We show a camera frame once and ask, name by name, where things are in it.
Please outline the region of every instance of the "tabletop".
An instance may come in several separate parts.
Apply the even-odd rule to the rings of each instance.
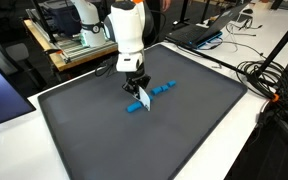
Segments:
[[[245,33],[256,36],[235,36],[238,43],[249,45],[267,56],[288,30],[288,11],[254,9],[253,26]],[[231,41],[223,30],[224,41]],[[184,55],[227,77],[237,80],[235,72],[225,67],[213,68],[216,63],[187,53],[172,43],[162,45]],[[242,61],[260,60],[258,54],[246,47],[223,43],[203,53],[236,66]],[[286,66],[288,43],[275,58]],[[0,125],[0,179],[68,179],[61,158],[56,150],[37,101],[39,94],[29,98],[36,111]],[[249,135],[256,126],[257,115],[266,99],[247,92],[213,130],[175,179],[223,179],[232,166]]]

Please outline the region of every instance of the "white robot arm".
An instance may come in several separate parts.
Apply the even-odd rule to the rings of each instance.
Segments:
[[[97,47],[105,43],[103,24],[92,0],[71,0],[81,18],[81,43],[84,47]]]
[[[116,69],[126,73],[123,89],[131,93],[149,110],[150,100],[145,89],[151,79],[144,69],[143,36],[153,29],[153,18],[147,5],[141,1],[120,1],[112,4],[111,14],[104,21],[109,39],[118,43]]]

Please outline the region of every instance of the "desk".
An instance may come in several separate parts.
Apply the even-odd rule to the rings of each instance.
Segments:
[[[51,45],[51,43],[43,36],[41,30],[36,27],[33,21],[31,20],[24,20],[24,25],[26,26],[27,30],[33,35],[33,37],[37,40],[37,42],[41,45],[43,50],[53,49],[54,47]],[[63,58],[58,54],[51,54],[50,60],[55,65],[58,71],[62,72],[64,70],[68,70],[70,68],[76,67],[80,64],[86,63],[88,61],[94,60],[96,58],[102,57],[104,55],[113,53],[117,51],[117,45],[103,46],[103,49],[98,50],[86,57],[82,57],[80,59],[74,60],[69,63],[65,63]]]
[[[263,28],[259,30],[247,30],[248,33],[256,33],[257,36],[236,36],[237,41],[248,44],[263,52],[264,55],[268,55],[288,29],[288,11],[256,9],[254,10],[253,24],[254,26],[263,24]],[[174,44],[164,42],[162,45],[206,67],[211,68],[216,65],[208,60],[185,53]],[[245,60],[259,60],[258,55],[248,48],[239,47],[237,52],[234,50],[233,45],[223,44],[212,51],[205,51],[205,53],[232,65],[237,65]],[[284,67],[287,65],[288,44],[280,52],[276,62]],[[214,68],[213,70],[237,79],[235,73],[227,68]],[[36,111],[0,125],[1,180],[68,179],[42,116],[37,96],[29,98],[37,108]],[[257,114],[266,101],[251,92],[246,93],[205,140],[176,176],[176,179],[223,179],[253,131]]]

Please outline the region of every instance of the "blue block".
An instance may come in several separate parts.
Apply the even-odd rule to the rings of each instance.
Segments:
[[[168,87],[173,87],[176,84],[176,81],[170,81],[167,83]]]
[[[168,90],[168,86],[167,85],[164,85],[161,88],[162,88],[163,92]]]
[[[161,93],[161,92],[163,92],[163,89],[162,89],[161,86],[156,87],[156,88],[154,88],[154,89],[151,90],[151,93],[152,93],[154,96],[157,95],[157,94],[159,94],[159,93]]]
[[[137,101],[137,102],[129,105],[129,106],[126,108],[126,110],[127,110],[127,112],[131,113],[131,112],[134,112],[135,110],[141,108],[142,106],[143,106],[142,103],[139,102],[139,101]]]

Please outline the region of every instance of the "gray mat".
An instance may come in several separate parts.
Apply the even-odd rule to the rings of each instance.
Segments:
[[[88,75],[39,97],[72,179],[173,178],[247,90],[162,45],[145,55],[147,91],[177,81],[150,112],[126,112],[135,101],[121,88],[124,73]]]

